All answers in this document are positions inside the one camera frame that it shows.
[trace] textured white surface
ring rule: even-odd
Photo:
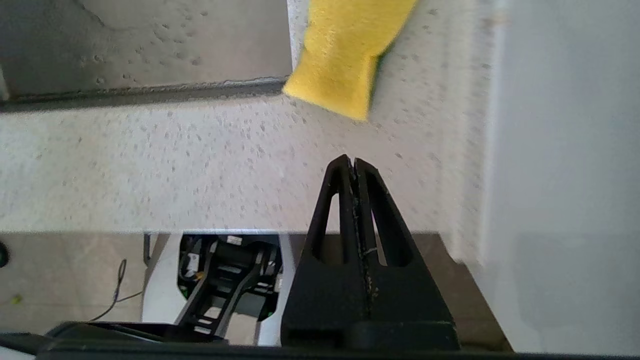
[[[441,202],[457,201],[441,189],[458,116],[444,109],[475,84],[448,68],[470,58],[448,47],[451,3],[418,2],[366,124],[284,95],[0,115],[0,229],[306,231],[324,166],[346,153],[379,168],[411,230],[439,230]],[[306,13],[289,2],[294,62]]]

